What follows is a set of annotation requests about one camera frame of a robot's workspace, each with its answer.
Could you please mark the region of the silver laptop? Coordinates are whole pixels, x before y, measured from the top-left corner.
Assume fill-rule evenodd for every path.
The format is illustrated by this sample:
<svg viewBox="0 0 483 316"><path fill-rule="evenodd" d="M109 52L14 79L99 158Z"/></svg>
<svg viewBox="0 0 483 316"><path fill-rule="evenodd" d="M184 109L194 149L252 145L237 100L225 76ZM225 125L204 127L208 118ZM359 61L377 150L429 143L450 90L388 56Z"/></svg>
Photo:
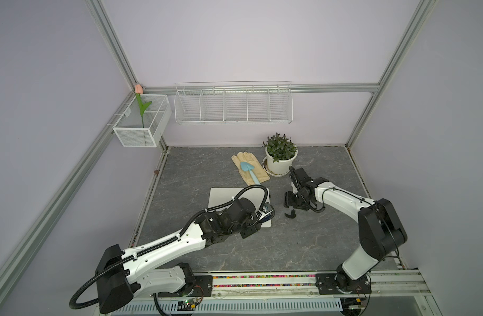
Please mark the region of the silver laptop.
<svg viewBox="0 0 483 316"><path fill-rule="evenodd" d="M236 196L242 188L211 188L208 199L208 208L224 204ZM246 191L241 197L250 200L256 208L261 204L264 192L261 189L251 189Z"/></svg>

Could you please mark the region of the black mouse battery cover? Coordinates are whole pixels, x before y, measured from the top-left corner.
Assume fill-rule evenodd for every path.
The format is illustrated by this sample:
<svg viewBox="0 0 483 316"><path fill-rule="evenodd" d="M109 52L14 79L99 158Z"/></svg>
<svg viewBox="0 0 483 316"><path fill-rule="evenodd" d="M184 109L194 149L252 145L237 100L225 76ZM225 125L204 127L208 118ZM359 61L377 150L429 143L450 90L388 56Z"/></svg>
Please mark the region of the black mouse battery cover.
<svg viewBox="0 0 483 316"><path fill-rule="evenodd" d="M284 215L289 219L295 219L297 217L295 209L292 209L289 213L285 213Z"/></svg>

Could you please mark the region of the black wireless mouse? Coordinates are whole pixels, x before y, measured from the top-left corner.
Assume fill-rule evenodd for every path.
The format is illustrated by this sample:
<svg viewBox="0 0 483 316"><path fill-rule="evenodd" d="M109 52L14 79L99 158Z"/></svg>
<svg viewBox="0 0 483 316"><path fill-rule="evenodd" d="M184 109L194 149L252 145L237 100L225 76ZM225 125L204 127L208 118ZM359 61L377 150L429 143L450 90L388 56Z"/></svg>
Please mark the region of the black wireless mouse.
<svg viewBox="0 0 483 316"><path fill-rule="evenodd" d="M275 209L270 203L265 204L263 211L265 212L265 216L262 218L262 222L267 222L274 218Z"/></svg>

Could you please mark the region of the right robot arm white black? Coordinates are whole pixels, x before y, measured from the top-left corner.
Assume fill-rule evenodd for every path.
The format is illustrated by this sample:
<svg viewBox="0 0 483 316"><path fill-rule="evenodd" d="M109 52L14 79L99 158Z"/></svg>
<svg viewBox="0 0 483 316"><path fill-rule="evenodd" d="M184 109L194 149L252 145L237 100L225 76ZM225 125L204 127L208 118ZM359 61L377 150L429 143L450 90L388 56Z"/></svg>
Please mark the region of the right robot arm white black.
<svg viewBox="0 0 483 316"><path fill-rule="evenodd" d="M286 208L321 213L327 206L358 224L359 246L336 270L334 286L350 294L369 281L368 272L407 242L406 230L391 201L373 200L344 190L325 178L312 179L302 168L289 168L292 191Z"/></svg>

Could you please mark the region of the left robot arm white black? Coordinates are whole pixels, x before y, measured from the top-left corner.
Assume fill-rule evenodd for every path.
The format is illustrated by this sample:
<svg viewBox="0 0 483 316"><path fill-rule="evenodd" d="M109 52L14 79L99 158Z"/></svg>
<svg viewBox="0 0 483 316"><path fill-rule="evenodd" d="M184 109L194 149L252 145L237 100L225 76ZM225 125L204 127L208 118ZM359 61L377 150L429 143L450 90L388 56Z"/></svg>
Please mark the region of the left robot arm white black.
<svg viewBox="0 0 483 316"><path fill-rule="evenodd" d="M175 233L142 246L125 250L117 244L104 250L95 274L71 297L70 309L98 305L100 313L111 313L142 294L190 293L195 275L186 263L163 269L162 265L194 251L225 242L239 234L257 233L265 219L274 215L267 202L267 187L253 184L242 188L231 200L195 213Z"/></svg>

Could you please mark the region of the white plant pot saucer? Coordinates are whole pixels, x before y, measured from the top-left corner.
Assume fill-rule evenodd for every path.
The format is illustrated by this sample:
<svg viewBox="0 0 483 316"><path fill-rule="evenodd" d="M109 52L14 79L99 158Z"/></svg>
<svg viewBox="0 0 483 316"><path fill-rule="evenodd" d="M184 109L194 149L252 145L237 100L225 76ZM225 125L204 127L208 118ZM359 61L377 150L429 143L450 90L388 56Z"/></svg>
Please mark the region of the white plant pot saucer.
<svg viewBox="0 0 483 316"><path fill-rule="evenodd" d="M284 177L284 176L288 176L290 174L290 170L287 170L286 173L283 173L283 174L277 174L277 173L273 173L269 167L268 167L268 158L267 157L264 157L263 161L262 161L262 166L264 168L264 170L266 171L267 174L269 174L270 176L273 176L273 177Z"/></svg>

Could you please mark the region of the white pot with green plant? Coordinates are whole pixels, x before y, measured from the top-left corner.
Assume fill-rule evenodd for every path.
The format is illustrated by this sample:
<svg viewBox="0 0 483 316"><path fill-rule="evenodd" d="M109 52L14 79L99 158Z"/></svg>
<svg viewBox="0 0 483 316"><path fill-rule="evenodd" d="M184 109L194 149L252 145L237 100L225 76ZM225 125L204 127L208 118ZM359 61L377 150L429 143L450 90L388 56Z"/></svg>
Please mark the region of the white pot with green plant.
<svg viewBox="0 0 483 316"><path fill-rule="evenodd" d="M273 173L286 173L297 157L297 146L285 134L277 132L273 136L268 136L263 146L268 158L268 167Z"/></svg>

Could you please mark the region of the light blue garden trowel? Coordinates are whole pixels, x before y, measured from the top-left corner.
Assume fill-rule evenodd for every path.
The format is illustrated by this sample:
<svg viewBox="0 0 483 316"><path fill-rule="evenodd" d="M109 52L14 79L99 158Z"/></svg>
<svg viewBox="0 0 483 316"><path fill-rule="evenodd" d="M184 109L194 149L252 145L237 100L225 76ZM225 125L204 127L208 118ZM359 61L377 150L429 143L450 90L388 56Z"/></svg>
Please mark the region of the light blue garden trowel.
<svg viewBox="0 0 483 316"><path fill-rule="evenodd" d="M255 167L252 164L245 162L245 161L242 161L240 163L240 167L243 171L246 171L250 174L254 184L260 184L260 181L258 180L257 176L255 175L255 173L253 171L255 169Z"/></svg>

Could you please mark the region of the artificial pink tulip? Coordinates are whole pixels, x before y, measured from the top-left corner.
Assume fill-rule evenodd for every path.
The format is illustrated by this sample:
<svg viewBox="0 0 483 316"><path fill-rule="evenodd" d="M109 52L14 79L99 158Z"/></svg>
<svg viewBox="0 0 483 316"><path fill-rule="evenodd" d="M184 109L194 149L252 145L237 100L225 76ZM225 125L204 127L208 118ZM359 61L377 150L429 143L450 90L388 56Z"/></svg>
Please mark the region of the artificial pink tulip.
<svg viewBox="0 0 483 316"><path fill-rule="evenodd" d="M143 99L142 99L142 95L144 93L144 90L143 90L143 87L141 84L136 84L135 87L134 87L134 90L135 90L135 97L137 99L137 103L138 103L138 106L139 106L139 113L140 113L140 116L141 116L141 123L142 123L142 128L144 129L145 128L145 120L144 120L144 115L145 115L145 111L152 105L152 101L146 101L144 102Z"/></svg>

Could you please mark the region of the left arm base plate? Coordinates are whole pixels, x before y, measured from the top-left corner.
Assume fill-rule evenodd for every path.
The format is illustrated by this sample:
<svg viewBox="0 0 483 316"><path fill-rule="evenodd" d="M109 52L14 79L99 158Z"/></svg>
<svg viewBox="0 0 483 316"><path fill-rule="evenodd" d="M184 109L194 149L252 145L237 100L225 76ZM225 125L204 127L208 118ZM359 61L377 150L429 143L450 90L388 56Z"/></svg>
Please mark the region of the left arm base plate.
<svg viewBox="0 0 483 316"><path fill-rule="evenodd" d="M212 275L195 275L195 282L186 284L177 292L159 292L159 298L179 298L179 297L211 297L213 290Z"/></svg>

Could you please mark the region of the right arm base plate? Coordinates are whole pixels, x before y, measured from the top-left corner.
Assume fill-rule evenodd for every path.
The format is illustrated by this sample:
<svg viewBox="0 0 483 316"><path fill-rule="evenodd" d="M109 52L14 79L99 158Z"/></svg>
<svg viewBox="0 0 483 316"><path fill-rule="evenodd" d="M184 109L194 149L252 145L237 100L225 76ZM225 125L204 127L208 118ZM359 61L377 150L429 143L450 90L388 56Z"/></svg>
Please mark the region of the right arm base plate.
<svg viewBox="0 0 483 316"><path fill-rule="evenodd" d="M343 273L318 273L315 286L320 295L332 294L371 294L371 285L367 276L351 280Z"/></svg>

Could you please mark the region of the white mesh wall basket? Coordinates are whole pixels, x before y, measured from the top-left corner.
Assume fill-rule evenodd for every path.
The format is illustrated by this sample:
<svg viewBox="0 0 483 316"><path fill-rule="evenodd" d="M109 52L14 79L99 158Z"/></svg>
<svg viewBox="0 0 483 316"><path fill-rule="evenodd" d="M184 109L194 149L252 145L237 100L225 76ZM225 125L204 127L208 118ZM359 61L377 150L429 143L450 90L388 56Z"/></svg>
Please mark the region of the white mesh wall basket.
<svg viewBox="0 0 483 316"><path fill-rule="evenodd" d="M145 128L142 128L137 99L133 96L112 128L124 147L158 147L172 110L167 95L143 94L144 102L152 101L145 111Z"/></svg>

